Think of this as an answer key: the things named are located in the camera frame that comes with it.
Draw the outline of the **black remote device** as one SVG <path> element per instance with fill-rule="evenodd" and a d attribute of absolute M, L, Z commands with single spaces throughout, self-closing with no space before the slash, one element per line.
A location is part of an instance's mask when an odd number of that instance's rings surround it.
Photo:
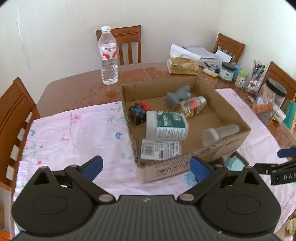
<path fill-rule="evenodd" d="M 248 166 L 249 165 L 248 161 L 246 161 L 244 159 L 244 157 L 241 156 L 238 152 L 234 152 L 230 157 L 231 158 L 236 158 L 236 159 L 240 160 L 244 164 L 244 166 Z"/>

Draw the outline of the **cardboard box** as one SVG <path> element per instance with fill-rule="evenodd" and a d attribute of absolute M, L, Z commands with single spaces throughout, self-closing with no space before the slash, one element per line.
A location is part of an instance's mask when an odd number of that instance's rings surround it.
<path fill-rule="evenodd" d="M 202 78 L 170 77 L 123 85 L 122 104 L 138 178 L 149 183 L 237 150 L 247 123 Z"/>

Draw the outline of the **light blue round case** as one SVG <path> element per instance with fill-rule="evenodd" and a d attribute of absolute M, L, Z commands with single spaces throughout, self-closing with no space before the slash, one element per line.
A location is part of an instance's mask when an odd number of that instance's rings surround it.
<path fill-rule="evenodd" d="M 244 164 L 236 158 L 229 158 L 228 160 L 225 161 L 224 166 L 229 171 L 242 171 L 243 168 L 245 167 Z"/>

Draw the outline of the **grey plush toy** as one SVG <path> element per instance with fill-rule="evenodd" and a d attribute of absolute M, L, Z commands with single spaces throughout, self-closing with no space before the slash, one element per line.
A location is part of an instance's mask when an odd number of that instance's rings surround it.
<path fill-rule="evenodd" d="M 191 97 L 190 85 L 179 88 L 176 92 L 168 92 L 165 97 L 165 103 L 169 107 L 180 104 L 182 101 L 187 100 Z"/>

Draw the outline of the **small jar green lid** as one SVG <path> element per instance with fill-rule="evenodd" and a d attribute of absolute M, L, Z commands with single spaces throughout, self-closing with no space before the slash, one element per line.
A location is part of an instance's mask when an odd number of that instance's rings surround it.
<path fill-rule="evenodd" d="M 237 74 L 237 78 L 235 80 L 235 86 L 237 88 L 243 88 L 247 77 L 248 77 L 248 72 L 245 72 L 244 70 L 239 70 Z"/>

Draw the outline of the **glass jar dark lid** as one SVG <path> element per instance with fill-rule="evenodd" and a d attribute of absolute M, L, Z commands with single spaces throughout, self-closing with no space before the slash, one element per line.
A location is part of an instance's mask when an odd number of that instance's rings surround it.
<path fill-rule="evenodd" d="M 231 82 L 233 80 L 235 70 L 236 68 L 234 65 L 228 62 L 222 62 L 219 71 L 219 77 L 224 81 Z"/>

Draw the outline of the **large jar black lid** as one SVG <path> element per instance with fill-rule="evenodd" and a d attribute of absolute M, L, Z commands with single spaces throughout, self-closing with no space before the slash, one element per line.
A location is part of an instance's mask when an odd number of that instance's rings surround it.
<path fill-rule="evenodd" d="M 275 117 L 287 95 L 286 89 L 268 77 L 252 107 L 253 112 L 267 126 Z"/>

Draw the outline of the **pink card package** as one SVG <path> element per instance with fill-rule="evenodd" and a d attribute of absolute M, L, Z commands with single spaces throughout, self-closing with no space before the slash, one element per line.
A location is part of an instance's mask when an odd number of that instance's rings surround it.
<path fill-rule="evenodd" d="M 151 141 L 142 139 L 139 158 L 145 161 L 163 161 L 182 154 L 179 141 Z"/>

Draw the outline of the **clear plastic jar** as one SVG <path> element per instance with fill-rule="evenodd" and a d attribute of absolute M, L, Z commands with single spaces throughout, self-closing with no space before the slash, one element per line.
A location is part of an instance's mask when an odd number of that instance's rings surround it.
<path fill-rule="evenodd" d="M 234 135 L 240 131 L 238 125 L 228 125 L 219 128 L 208 128 L 203 131 L 202 144 L 204 147 L 217 143 L 221 139 Z"/>

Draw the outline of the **white green medical bottle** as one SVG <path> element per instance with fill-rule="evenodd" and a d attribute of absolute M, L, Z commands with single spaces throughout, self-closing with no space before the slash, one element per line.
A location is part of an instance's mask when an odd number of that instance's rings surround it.
<path fill-rule="evenodd" d="M 147 140 L 184 141 L 188 132 L 189 124 L 183 113 L 147 111 Z"/>

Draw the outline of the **capsule bottle silver cap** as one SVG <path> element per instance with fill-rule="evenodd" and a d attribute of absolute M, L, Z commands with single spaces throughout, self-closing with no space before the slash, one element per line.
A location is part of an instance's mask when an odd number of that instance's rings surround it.
<path fill-rule="evenodd" d="M 181 102 L 181 111 L 187 119 L 200 113 L 207 106 L 207 101 L 203 96 L 192 97 Z"/>

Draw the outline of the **yellow sticky note pad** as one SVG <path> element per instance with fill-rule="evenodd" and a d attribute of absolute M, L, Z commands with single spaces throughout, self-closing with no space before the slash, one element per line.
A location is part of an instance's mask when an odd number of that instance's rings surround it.
<path fill-rule="evenodd" d="M 203 72 L 206 73 L 207 75 L 217 78 L 219 76 L 218 73 L 216 73 L 214 70 L 208 69 L 208 68 L 204 68 Z"/>

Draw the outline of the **stack of papers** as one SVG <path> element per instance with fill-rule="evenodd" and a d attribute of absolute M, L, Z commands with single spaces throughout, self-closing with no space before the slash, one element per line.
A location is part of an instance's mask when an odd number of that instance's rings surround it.
<path fill-rule="evenodd" d="M 207 51 L 205 48 L 201 46 L 192 46 L 192 47 L 184 47 L 184 49 L 199 55 L 201 57 L 201 61 L 215 61 L 217 63 L 227 62 L 230 63 L 232 56 L 228 55 L 221 50 L 217 50 L 215 53 L 211 53 Z"/>

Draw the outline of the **wooden chair left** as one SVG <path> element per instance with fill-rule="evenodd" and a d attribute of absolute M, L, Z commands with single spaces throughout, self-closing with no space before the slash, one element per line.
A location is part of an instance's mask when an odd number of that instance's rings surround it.
<path fill-rule="evenodd" d="M 33 120 L 40 118 L 20 78 L 1 97 L 1 188 L 12 192 L 26 137 Z"/>

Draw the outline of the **black toy train block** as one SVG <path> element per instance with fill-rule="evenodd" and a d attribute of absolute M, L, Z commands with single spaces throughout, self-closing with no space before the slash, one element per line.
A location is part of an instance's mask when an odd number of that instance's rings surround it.
<path fill-rule="evenodd" d="M 141 101 L 129 107 L 128 112 L 130 114 L 130 117 L 133 119 L 135 125 L 138 126 L 146 122 L 147 111 L 150 110 L 151 107 L 147 105 L 146 102 Z"/>

